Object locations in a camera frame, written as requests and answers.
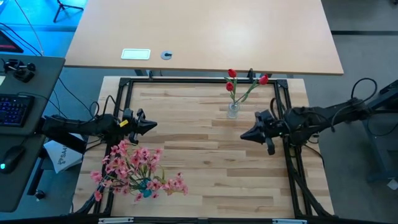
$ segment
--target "blue backlit keyboard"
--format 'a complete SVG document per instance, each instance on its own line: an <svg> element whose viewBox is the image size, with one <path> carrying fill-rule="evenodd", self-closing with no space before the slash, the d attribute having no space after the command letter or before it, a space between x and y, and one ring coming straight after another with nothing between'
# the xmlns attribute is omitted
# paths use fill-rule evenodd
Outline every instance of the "blue backlit keyboard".
<svg viewBox="0 0 398 224"><path fill-rule="evenodd" d="M0 126L23 127L33 96L0 94Z"/></svg>

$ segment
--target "wooden table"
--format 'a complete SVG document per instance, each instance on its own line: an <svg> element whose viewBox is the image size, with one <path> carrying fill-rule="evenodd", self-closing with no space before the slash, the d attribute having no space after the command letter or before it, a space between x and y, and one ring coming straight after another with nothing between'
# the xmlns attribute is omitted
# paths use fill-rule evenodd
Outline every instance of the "wooden table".
<svg viewBox="0 0 398 224"><path fill-rule="evenodd" d="M150 59L122 60L123 49L150 49ZM165 50L172 59L161 59ZM66 67L343 74L321 0L90 0L66 60Z"/></svg>
<svg viewBox="0 0 398 224"><path fill-rule="evenodd" d="M120 77L104 77L99 95L100 108L108 95L116 96ZM288 80L293 106L308 106L303 80ZM240 85L237 94L246 91ZM230 217L291 218L294 216L284 150L274 138L276 153L267 154L265 146L240 140L239 135L254 124L254 112L269 108L274 97L272 85L254 89L241 106L238 119L227 119L231 101L224 84L135 83L131 108L142 108L158 126L144 136L140 144L165 149L161 164L169 177L182 171L189 194L134 203L133 196L115 195L112 216L141 217ZM112 113L111 104L107 112ZM310 144L316 150L317 145ZM73 202L80 208L96 185L91 170L101 169L105 145L86 154ZM303 148L302 159L307 184L314 196L333 213L322 160ZM299 200L303 209L302 194Z"/></svg>

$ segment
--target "glass vase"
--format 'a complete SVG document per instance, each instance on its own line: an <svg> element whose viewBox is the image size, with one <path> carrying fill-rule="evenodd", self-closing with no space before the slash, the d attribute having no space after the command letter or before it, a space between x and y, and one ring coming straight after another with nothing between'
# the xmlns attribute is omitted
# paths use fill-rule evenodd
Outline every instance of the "glass vase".
<svg viewBox="0 0 398 224"><path fill-rule="evenodd" d="M144 198L150 197L152 195L152 190L149 190L147 188L147 184L149 181L150 179L146 178L145 180L141 181L141 183L139 183L139 185L145 189L145 190L139 190L142 193L142 196L144 196Z"/></svg>
<svg viewBox="0 0 398 224"><path fill-rule="evenodd" d="M239 104L239 102L237 102L237 103L230 103L229 105L228 105L228 114L227 114L227 117L228 118L231 118L231 119L235 119L235 118L237 118L238 117L238 112L239 112L239 109L241 109L241 105Z"/></svg>

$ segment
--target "yellow tag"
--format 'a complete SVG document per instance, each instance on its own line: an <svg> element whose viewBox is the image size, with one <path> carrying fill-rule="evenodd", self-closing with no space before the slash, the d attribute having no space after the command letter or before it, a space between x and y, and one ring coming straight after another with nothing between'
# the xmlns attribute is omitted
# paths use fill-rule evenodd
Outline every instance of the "yellow tag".
<svg viewBox="0 0 398 224"><path fill-rule="evenodd" d="M124 125L128 124L128 123L129 123L128 120L122 121L122 122L119 124L119 125L120 125L120 128L123 127Z"/></svg>

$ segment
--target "floor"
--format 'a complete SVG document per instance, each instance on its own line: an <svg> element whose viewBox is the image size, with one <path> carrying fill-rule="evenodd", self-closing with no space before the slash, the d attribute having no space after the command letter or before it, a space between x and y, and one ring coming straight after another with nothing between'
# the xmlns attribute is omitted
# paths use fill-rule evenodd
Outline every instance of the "floor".
<svg viewBox="0 0 398 224"><path fill-rule="evenodd" d="M49 56L64 57L81 12L69 9L61 12L60 21L52 22L57 9L55 0L20 0ZM65 4L84 6L85 0L65 0ZM389 0L323 0L331 30L398 30L398 8ZM23 15L14 1L0 5L0 21L15 29L23 38L39 47ZM397 79L398 35L334 35L343 64L342 77L294 75L305 80L312 106L330 106L349 98L353 84L362 77L371 77L380 88ZM86 105L97 100L102 77L105 75L134 75L132 70L101 70L65 68L61 78L66 86ZM222 73L163 72L163 75L223 76ZM87 119L89 114L65 89L56 86L61 109L69 117ZM372 92L370 83L358 86L355 95L365 98ZM49 105L46 115L56 113ZM398 220L398 191L386 186L387 180L367 183L368 174L377 170L369 139L360 122L339 124L336 132L322 132L320 148L325 158L325 170L335 213L343 218L396 223ZM39 188L47 193L39 202L23 196L14 213L0 213L0 220L45 217L66 214L77 182L79 166L61 174L45 171Z"/></svg>

